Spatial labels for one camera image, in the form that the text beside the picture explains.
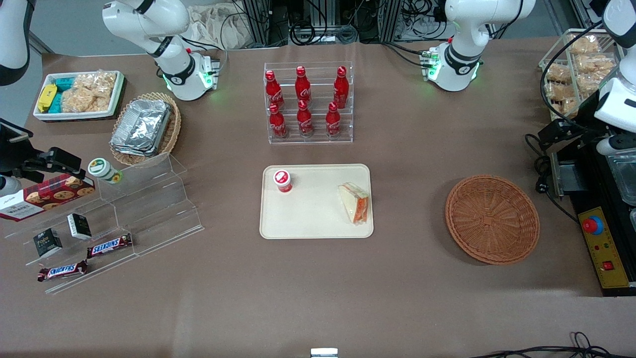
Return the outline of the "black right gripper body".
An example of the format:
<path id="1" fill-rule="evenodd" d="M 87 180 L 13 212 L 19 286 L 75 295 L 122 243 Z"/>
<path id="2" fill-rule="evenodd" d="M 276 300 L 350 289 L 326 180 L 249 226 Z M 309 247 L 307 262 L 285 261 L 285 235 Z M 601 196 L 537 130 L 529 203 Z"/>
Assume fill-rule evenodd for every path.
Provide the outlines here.
<path id="1" fill-rule="evenodd" d="M 46 159 L 51 154 L 51 149 L 41 151 L 35 149 L 29 141 L 18 141 L 11 143 L 2 141 L 0 145 L 0 174 L 5 177 L 14 176 L 18 173 L 18 178 L 23 172 L 37 172 L 45 170 Z"/>

